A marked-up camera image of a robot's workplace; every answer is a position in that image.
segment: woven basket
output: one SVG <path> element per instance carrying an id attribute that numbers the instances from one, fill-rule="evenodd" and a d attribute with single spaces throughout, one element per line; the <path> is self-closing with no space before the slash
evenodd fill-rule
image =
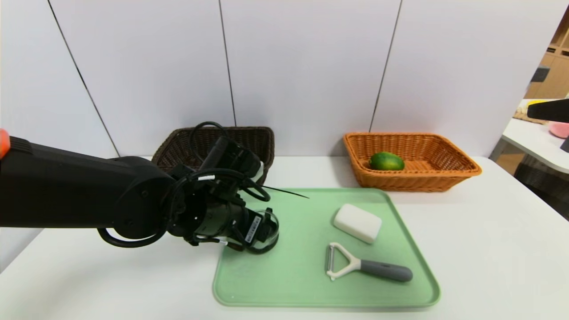
<path id="1" fill-rule="evenodd" d="M 189 149 L 189 134 L 192 130 L 193 128 L 174 130 L 158 148 L 158 151 L 152 157 L 152 162 L 166 172 L 169 172 L 180 163 L 190 168 L 198 169 L 201 162 L 193 156 Z M 227 132 L 229 138 L 251 150 L 265 164 L 263 176 L 257 180 L 257 183 L 263 184 L 275 158 L 275 135 L 271 128 L 264 126 L 227 127 Z M 192 141 L 196 152 L 205 159 L 208 155 L 209 147 L 221 135 L 222 131 L 218 128 L 207 127 L 198 129 Z"/>
<path id="2" fill-rule="evenodd" d="M 344 143 L 360 186 L 388 191 L 447 191 L 482 173 L 464 152 L 442 136 L 430 133 L 348 133 Z M 369 159 L 391 152 L 405 162 L 401 171 L 372 170 Z"/>

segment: green tray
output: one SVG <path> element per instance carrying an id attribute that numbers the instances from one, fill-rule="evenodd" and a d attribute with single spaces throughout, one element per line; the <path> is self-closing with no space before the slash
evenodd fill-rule
<path id="1" fill-rule="evenodd" d="M 226 306 L 426 307 L 440 298 L 429 270 L 393 203 L 381 190 L 367 188 L 290 189 L 310 199 L 270 192 L 271 201 L 244 196 L 247 208 L 273 208 L 279 219 L 277 245 L 254 255 L 225 248 L 213 281 L 213 294 Z M 382 226 L 367 244 L 332 225 L 337 210 L 353 204 L 379 216 Z M 326 250 L 338 242 L 360 259 L 403 265 L 410 282 L 396 282 L 354 271 L 336 281 L 325 274 Z M 347 261 L 336 250 L 335 270 Z"/>

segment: green citrus fruit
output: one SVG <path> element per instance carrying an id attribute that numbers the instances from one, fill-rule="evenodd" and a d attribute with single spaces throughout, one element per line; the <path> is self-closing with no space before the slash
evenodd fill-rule
<path id="1" fill-rule="evenodd" d="M 369 160 L 369 166 L 373 170 L 403 170 L 405 163 L 396 154 L 380 152 L 374 154 Z"/>

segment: gray handle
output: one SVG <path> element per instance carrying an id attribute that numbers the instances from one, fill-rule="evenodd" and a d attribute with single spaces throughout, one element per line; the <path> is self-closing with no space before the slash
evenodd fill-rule
<path id="1" fill-rule="evenodd" d="M 384 262 L 361 260 L 361 270 L 375 276 L 401 282 L 407 282 L 413 279 L 413 272 L 406 266 L 388 264 Z"/>

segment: white table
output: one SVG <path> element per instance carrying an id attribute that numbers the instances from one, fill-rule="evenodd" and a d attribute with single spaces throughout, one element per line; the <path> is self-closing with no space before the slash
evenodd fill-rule
<path id="1" fill-rule="evenodd" d="M 166 235 L 123 249 L 94 230 L 47 229 L 0 274 L 0 319 L 567 319 L 569 223 L 489 159 L 475 161 L 484 173 L 447 192 L 390 192 L 442 289 L 426 310 L 225 307 L 212 295 L 219 245 Z M 342 157 L 277 157 L 266 184 L 357 186 Z"/>
<path id="2" fill-rule="evenodd" d="M 521 104 L 525 105 L 531 100 L 535 99 L 524 99 Z M 564 139 L 550 134 L 546 125 L 511 119 L 502 134 L 502 139 L 520 148 L 548 167 L 559 172 L 569 173 L 569 153 L 559 148 Z M 496 151 L 502 152 L 500 146 L 496 148 Z"/>

